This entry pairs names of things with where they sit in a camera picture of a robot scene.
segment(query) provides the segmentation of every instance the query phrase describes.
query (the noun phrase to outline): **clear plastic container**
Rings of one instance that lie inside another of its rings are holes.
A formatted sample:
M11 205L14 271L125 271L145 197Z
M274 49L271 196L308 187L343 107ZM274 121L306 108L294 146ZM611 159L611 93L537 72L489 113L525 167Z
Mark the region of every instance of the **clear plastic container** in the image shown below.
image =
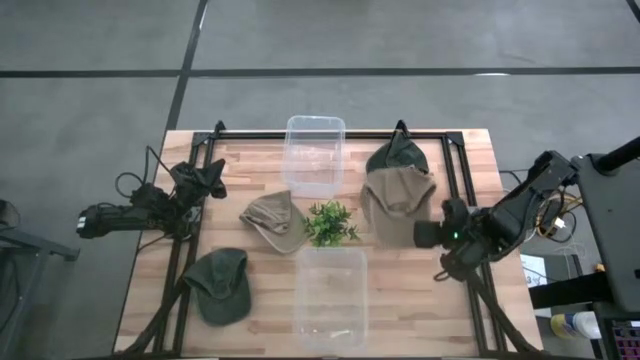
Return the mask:
M296 115L287 122L282 173L297 197L331 199L342 187L344 121Z
M296 257L293 330L319 356L366 345L367 256L356 248L303 248Z

